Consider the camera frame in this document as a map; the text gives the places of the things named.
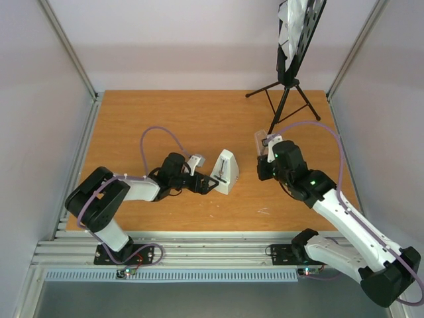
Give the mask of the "white metronome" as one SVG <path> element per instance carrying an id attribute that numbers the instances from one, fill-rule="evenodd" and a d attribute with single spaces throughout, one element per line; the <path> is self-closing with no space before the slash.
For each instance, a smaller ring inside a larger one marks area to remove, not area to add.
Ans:
<path id="1" fill-rule="evenodd" d="M 235 155 L 229 150 L 223 149 L 215 162 L 210 177 L 218 181 L 215 190 L 228 195 L 239 179 L 239 166 Z"/>

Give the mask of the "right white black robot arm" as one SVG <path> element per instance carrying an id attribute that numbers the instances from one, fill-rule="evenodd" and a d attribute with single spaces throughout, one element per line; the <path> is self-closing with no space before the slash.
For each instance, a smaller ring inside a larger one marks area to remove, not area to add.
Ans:
<path id="1" fill-rule="evenodd" d="M 291 241 L 293 257 L 302 264 L 320 262 L 357 282 L 377 305 L 389 307 L 419 280 L 421 255 L 381 233 L 346 199 L 321 170 L 307 167 L 301 150 L 280 135 L 261 138 L 257 172 L 261 181 L 275 179 L 293 199 L 328 220 L 351 244 L 345 248 L 312 229 Z"/>

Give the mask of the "black music stand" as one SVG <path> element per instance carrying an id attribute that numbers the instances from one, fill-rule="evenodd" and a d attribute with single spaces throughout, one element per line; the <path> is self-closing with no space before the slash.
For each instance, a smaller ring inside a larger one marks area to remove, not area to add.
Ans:
<path id="1" fill-rule="evenodd" d="M 269 89 L 276 87 L 278 85 L 282 85 L 284 87 L 284 92 L 280 99 L 279 105 L 277 107 L 271 106 L 274 113 L 274 117 L 270 124 L 270 128 L 268 129 L 268 134 L 272 133 L 272 131 L 274 130 L 274 127 L 277 124 L 281 123 L 282 121 L 285 121 L 286 119 L 290 118 L 291 116 L 295 115 L 296 113 L 298 113 L 299 111 L 301 111 L 302 109 L 306 107 L 309 108 L 309 110 L 313 113 L 313 116 L 315 117 L 317 121 L 321 120 L 321 117 L 319 116 L 318 112 L 316 112 L 310 100 L 307 98 L 306 94 L 300 88 L 300 82 L 297 79 L 297 75 L 303 63 L 303 60 L 305 58 L 306 52 L 309 48 L 311 39 L 315 33 L 317 25 L 319 24 L 323 11 L 325 10 L 326 4 L 327 2 L 324 0 L 308 1 L 307 11 L 305 14 L 305 20 L 303 23 L 303 30 L 301 32 L 300 41 L 299 41 L 299 44 L 297 45 L 295 56 L 292 59 L 287 58 L 282 48 L 278 44 L 277 62 L 276 62 L 276 71 L 278 76 L 277 81 L 269 85 L 266 85 L 260 89 L 257 89 L 256 91 L 246 94 L 247 98 L 253 95 L 256 95 L 260 92 L 264 92 L 266 95 L 268 95 Z M 279 39 L 280 26 L 281 26 L 281 22 L 278 19 L 278 39 Z M 290 113 L 289 115 L 282 117 L 283 109 L 288 99 L 289 92 L 293 88 L 297 90 L 297 92 L 300 94 L 300 96 L 304 100 L 304 105 L 301 106 L 299 109 L 295 110 L 294 112 Z"/>

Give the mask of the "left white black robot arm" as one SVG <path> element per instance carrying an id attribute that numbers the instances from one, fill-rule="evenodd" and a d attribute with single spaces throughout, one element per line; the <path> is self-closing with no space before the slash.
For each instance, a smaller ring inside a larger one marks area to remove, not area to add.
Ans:
<path id="1" fill-rule="evenodd" d="M 130 237 L 118 226 L 115 213 L 124 201 L 157 202 L 171 195 L 173 190 L 188 189 L 201 195 L 208 194 L 219 181 L 196 171 L 204 158 L 193 155 L 186 160 L 171 152 L 162 165 L 147 176 L 116 175 L 109 169 L 96 168 L 65 200 L 64 207 L 78 222 L 107 246 L 109 254 L 119 264 L 133 257 Z"/>

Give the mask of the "clear plastic metronome cover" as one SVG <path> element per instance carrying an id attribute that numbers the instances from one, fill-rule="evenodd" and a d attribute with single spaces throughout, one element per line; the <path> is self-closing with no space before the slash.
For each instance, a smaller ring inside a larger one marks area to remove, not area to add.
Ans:
<path id="1" fill-rule="evenodd" d="M 260 130 L 254 133 L 254 141 L 258 156 L 268 156 L 268 135 L 265 130 Z"/>

